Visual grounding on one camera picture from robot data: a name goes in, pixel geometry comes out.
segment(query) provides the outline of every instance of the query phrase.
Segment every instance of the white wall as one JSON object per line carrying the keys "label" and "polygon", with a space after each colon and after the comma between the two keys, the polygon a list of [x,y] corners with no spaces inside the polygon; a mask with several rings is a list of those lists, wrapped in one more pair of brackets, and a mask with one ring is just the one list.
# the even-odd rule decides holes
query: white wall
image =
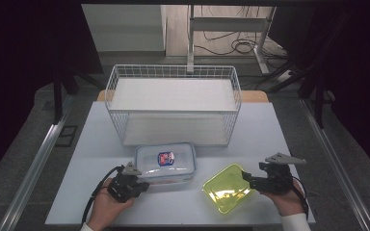
{"label": "white wall", "polygon": [[97,51],[164,51],[165,6],[83,4]]}

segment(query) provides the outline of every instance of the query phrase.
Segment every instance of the clear plastic container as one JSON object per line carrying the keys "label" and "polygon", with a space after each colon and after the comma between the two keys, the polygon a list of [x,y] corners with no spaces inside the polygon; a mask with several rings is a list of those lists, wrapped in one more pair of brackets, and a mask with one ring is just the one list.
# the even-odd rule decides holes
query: clear plastic container
{"label": "clear plastic container", "polygon": [[232,164],[203,184],[203,191],[212,199],[221,214],[227,214],[253,191],[242,178],[242,168]]}
{"label": "clear plastic container", "polygon": [[190,143],[139,146],[135,165],[142,175],[140,182],[152,185],[184,183],[192,179],[196,169],[196,152]]}

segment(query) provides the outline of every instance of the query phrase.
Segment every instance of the sticker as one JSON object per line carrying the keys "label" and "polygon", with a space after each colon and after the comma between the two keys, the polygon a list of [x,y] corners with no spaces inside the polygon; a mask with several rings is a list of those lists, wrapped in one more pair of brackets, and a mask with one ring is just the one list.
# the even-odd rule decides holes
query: sticker
{"label": "sticker", "polygon": [[162,166],[171,166],[174,161],[173,152],[160,152],[158,154],[158,165]]}

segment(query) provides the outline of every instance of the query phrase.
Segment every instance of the white wire basket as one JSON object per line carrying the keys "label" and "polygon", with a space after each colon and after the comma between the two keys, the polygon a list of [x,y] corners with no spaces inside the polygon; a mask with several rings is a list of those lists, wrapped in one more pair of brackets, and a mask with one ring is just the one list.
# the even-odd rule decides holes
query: white wire basket
{"label": "white wire basket", "polygon": [[105,92],[107,110],[128,146],[227,146],[241,102],[233,66],[115,65]]}

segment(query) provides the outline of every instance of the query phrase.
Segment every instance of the yellow container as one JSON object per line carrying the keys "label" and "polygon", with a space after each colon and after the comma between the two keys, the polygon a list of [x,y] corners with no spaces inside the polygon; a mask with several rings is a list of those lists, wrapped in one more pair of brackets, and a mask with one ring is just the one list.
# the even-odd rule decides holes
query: yellow container
{"label": "yellow container", "polygon": [[242,170],[239,165],[232,164],[203,184],[203,191],[221,214],[227,214],[254,191],[242,178]]}

